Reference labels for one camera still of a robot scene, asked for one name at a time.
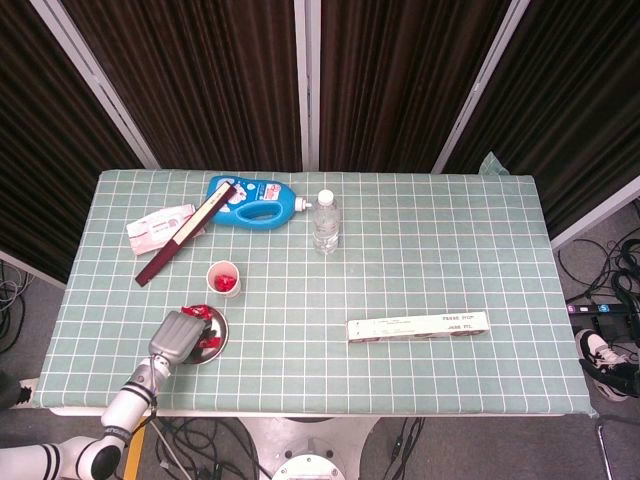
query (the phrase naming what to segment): long rectangular box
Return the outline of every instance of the long rectangular box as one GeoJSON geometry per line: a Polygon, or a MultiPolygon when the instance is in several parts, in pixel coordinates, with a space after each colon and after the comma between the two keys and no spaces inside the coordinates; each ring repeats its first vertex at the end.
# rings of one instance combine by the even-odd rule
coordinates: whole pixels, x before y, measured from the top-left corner
{"type": "Polygon", "coordinates": [[[485,312],[347,321],[347,339],[351,343],[376,342],[392,338],[477,335],[487,331],[489,323],[485,312]]]}

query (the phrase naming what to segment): white bottle cap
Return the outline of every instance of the white bottle cap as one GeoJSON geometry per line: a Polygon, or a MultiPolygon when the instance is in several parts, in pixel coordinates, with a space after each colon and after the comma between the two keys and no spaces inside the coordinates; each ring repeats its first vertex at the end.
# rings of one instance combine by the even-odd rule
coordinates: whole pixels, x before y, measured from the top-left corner
{"type": "Polygon", "coordinates": [[[318,193],[318,203],[323,207],[328,207],[333,203],[333,192],[331,190],[320,190],[318,193]]]}
{"type": "Polygon", "coordinates": [[[305,200],[304,197],[296,197],[295,211],[304,212],[307,208],[310,208],[311,204],[305,200]]]}

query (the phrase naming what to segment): blue detergent bottle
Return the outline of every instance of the blue detergent bottle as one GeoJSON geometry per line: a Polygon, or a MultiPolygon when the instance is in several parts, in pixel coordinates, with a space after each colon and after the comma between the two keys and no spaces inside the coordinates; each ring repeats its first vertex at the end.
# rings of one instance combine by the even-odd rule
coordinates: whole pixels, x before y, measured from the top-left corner
{"type": "Polygon", "coordinates": [[[223,183],[229,182],[236,194],[211,219],[212,223],[256,230],[278,228],[289,221],[295,212],[302,212],[311,204],[284,183],[275,180],[241,178],[230,175],[213,177],[207,198],[223,183]]]}

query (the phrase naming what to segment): yellow pole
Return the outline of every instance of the yellow pole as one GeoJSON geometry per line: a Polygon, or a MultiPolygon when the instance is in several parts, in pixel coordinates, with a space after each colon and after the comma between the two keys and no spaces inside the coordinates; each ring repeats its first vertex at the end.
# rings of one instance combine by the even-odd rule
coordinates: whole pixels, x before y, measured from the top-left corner
{"type": "Polygon", "coordinates": [[[131,439],[129,444],[129,453],[127,455],[127,465],[124,468],[123,480],[136,480],[138,475],[138,466],[140,465],[140,456],[142,455],[142,444],[144,443],[144,431],[146,427],[142,427],[131,439]]]}

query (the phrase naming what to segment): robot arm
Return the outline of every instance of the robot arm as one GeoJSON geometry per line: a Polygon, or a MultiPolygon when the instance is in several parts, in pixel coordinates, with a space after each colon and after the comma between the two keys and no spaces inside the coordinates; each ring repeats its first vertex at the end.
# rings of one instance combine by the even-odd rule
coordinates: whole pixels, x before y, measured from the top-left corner
{"type": "Polygon", "coordinates": [[[102,415],[101,439],[74,437],[59,445],[0,449],[2,478],[109,478],[140,418],[150,405],[155,408],[156,392],[169,377],[171,367],[188,357],[206,326],[202,319],[170,312],[149,344],[150,356],[140,362],[102,415]]]}

